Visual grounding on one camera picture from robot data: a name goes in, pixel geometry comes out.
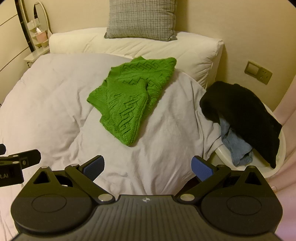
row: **white comforter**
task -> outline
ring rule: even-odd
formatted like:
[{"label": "white comforter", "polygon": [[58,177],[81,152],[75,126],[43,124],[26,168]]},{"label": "white comforter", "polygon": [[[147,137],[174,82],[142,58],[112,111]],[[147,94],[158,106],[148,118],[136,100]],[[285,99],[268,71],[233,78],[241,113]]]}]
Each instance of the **white comforter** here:
[{"label": "white comforter", "polygon": [[[108,54],[47,54],[23,75],[0,108],[0,143],[6,155],[41,152],[40,164],[23,170],[25,183],[40,166],[61,170],[102,155],[105,170],[94,182],[116,197],[176,194],[194,176],[192,157],[207,159],[221,145],[219,125],[199,107],[205,90],[178,70],[133,147],[104,129],[100,112],[86,99],[112,66],[128,61]],[[10,205],[21,188],[0,188],[0,240],[17,234]]]}]

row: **metal screw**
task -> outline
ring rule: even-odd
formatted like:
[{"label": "metal screw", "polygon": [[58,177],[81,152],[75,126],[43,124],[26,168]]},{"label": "metal screw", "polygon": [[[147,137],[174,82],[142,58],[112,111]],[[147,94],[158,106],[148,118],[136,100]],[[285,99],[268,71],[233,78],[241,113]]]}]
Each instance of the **metal screw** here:
[{"label": "metal screw", "polygon": [[273,190],[273,192],[277,192],[277,187],[271,187],[271,189]]},{"label": "metal screw", "polygon": [[190,202],[190,201],[193,201],[195,197],[192,194],[185,193],[185,194],[182,194],[180,198],[185,202]]},{"label": "metal screw", "polygon": [[98,199],[101,201],[101,202],[108,202],[108,201],[111,201],[113,198],[113,196],[111,194],[108,194],[108,193],[104,193],[104,194],[101,194],[100,196],[98,196]]}]

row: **green sweater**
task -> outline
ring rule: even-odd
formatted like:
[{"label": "green sweater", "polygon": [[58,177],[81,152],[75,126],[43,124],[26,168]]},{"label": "green sweater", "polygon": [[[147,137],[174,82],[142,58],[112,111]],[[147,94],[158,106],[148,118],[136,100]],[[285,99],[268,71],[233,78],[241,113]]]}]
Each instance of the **green sweater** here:
[{"label": "green sweater", "polygon": [[102,85],[89,94],[87,101],[102,114],[100,122],[123,144],[135,142],[140,123],[156,105],[176,62],[175,58],[135,58],[112,67]]}]

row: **tissue box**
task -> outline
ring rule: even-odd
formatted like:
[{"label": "tissue box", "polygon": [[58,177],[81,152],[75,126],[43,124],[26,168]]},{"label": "tissue box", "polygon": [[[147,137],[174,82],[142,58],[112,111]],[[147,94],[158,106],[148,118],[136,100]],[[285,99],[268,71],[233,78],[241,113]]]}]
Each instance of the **tissue box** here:
[{"label": "tissue box", "polygon": [[47,40],[47,34],[45,31],[43,31],[39,34],[36,34],[35,37],[36,37],[38,43],[40,43],[40,44]]}]

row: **gray plaid pillow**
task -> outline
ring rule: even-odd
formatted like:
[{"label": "gray plaid pillow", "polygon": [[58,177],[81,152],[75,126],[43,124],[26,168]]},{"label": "gray plaid pillow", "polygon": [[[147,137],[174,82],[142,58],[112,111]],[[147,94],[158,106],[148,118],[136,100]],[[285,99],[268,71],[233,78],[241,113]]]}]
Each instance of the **gray plaid pillow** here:
[{"label": "gray plaid pillow", "polygon": [[110,0],[105,38],[176,40],[177,0]]}]

